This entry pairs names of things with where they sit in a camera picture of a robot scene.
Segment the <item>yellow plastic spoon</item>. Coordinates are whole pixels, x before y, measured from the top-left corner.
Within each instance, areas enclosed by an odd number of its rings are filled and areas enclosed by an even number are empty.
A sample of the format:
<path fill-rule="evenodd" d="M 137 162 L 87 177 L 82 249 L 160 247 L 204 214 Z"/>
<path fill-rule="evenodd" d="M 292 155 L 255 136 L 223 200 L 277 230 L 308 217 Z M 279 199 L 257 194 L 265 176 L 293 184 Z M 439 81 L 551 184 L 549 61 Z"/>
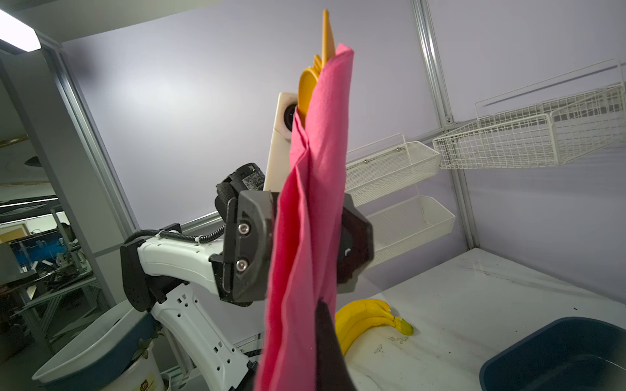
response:
<path fill-rule="evenodd" d="M 320 76 L 320 68 L 317 66 L 305 68 L 298 82 L 298 115 L 301 123 L 306 122 L 311 97 L 316 88 Z"/>

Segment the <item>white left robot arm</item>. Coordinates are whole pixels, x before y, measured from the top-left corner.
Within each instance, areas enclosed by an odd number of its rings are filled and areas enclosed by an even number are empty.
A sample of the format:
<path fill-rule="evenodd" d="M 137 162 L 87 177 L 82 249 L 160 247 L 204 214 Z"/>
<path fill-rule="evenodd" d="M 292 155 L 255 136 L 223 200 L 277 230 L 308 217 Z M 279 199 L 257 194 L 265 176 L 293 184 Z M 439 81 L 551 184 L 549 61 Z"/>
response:
<path fill-rule="evenodd" d="M 280 195 L 264 184 L 254 163 L 226 177 L 215 200 L 223 226 L 208 236 L 178 224 L 132 234 L 121 248 L 127 299 L 174 335 L 212 390 L 351 390 L 334 303 L 373 260 L 372 225 L 346 195 L 316 238 L 301 187 Z M 266 303 L 259 361 L 226 339 L 201 293 Z"/>

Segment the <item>orange plastic fork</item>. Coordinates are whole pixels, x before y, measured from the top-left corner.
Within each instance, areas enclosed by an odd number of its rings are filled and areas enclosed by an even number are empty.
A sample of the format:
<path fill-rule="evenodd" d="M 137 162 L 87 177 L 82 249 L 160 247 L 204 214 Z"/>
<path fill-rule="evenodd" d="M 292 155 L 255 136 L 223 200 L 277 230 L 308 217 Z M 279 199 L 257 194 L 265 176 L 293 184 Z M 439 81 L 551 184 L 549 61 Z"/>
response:
<path fill-rule="evenodd" d="M 314 56 L 314 65 L 313 65 L 313 69 L 314 72 L 319 75 L 321 70 L 322 70 L 322 61 L 319 55 L 315 55 Z"/>

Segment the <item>orange plastic knife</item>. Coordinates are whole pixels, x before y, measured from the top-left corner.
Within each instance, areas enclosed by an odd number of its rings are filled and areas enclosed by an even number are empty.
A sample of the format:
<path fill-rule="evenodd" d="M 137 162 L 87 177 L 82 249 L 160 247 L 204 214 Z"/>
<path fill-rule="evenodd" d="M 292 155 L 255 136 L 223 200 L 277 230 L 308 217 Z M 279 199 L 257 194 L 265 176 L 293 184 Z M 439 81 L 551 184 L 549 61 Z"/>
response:
<path fill-rule="evenodd" d="M 322 44 L 321 44 L 321 64 L 322 68 L 329 63 L 336 55 L 334 35 L 332 31 L 330 14 L 328 9 L 324 9 L 322 16 Z"/>

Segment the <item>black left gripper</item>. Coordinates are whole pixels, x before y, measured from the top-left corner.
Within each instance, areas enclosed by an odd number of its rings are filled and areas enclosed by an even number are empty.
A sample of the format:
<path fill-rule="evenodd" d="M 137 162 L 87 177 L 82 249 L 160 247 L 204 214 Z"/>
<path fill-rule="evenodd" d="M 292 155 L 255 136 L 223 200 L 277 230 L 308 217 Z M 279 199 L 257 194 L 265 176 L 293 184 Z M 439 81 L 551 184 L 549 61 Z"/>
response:
<path fill-rule="evenodd" d="M 266 298 L 279 193 L 265 191 L 265 175 L 254 163 L 241 166 L 217 185 L 215 206 L 223 218 L 223 252 L 212 255 L 218 295 L 236 306 Z M 374 258 L 373 227 L 346 194 L 337 252 L 337 287 L 355 289 L 358 275 Z"/>

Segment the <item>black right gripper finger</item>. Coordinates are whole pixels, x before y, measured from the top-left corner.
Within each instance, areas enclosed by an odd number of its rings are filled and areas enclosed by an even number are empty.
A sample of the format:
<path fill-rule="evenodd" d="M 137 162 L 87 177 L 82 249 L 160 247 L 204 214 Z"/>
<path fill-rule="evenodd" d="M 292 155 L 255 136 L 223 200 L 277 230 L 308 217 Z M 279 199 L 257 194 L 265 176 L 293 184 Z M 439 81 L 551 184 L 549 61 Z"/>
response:
<path fill-rule="evenodd" d="M 316 307 L 316 390 L 356 391 L 327 304 Z"/>

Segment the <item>pink paper napkin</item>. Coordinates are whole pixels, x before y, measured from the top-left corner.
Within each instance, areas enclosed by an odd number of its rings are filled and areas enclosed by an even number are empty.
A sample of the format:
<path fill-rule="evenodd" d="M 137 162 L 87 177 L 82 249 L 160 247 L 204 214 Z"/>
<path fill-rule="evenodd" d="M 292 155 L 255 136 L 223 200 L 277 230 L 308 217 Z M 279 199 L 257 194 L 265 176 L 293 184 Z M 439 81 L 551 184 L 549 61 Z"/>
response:
<path fill-rule="evenodd" d="M 316 390 L 316 307 L 335 317 L 355 53 L 339 45 L 303 125 L 296 114 L 290 174 L 280 192 L 257 390 Z"/>

